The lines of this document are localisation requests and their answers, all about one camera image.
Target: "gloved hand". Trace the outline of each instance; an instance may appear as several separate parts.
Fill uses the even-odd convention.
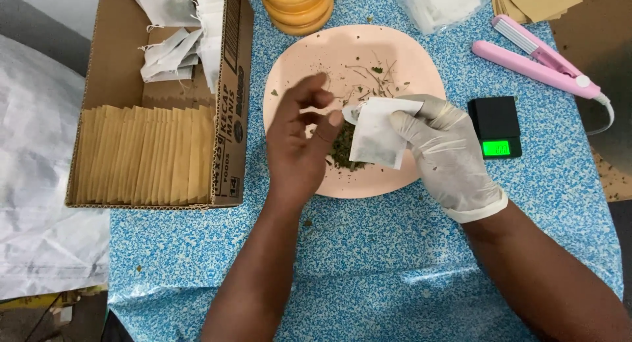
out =
[[[415,117],[397,111],[390,120],[412,144],[423,184],[445,213],[464,224],[507,207],[505,192],[487,174],[470,116],[431,95],[399,98],[424,102]]]

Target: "dried herbs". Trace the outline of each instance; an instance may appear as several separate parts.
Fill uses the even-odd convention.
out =
[[[352,162],[349,160],[349,156],[352,152],[353,132],[355,126],[349,122],[344,122],[343,128],[340,130],[340,134],[331,146],[329,155],[334,160],[336,168],[347,168],[352,172],[357,171],[360,168],[364,168],[366,163]]]

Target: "table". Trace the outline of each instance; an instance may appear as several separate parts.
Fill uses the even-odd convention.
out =
[[[201,211],[111,213],[109,306],[136,341],[190,341],[263,206],[262,99],[267,73],[297,40],[255,9],[244,204]],[[516,204],[621,297],[620,246],[573,97],[479,59],[473,41],[520,52],[494,31],[491,5],[424,37],[395,0],[336,0],[326,28],[404,31],[431,55],[448,99],[517,96],[524,155],[486,162]],[[548,23],[530,25],[555,47]],[[464,234],[420,181],[362,200],[314,197],[300,227],[295,283],[277,333],[287,340],[534,340],[481,271]]]

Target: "bare hand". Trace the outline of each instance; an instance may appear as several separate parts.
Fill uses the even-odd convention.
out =
[[[318,190],[325,176],[325,157],[343,124],[343,114],[333,111],[327,116],[300,110],[313,106],[327,107],[334,96],[322,89],[327,76],[319,73],[302,79],[280,101],[267,136],[270,191],[286,205],[302,207]],[[311,139],[305,127],[318,127]]]

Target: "digital scale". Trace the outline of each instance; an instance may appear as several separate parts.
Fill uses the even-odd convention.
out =
[[[474,99],[468,104],[483,159],[522,156],[520,127],[513,96]]]

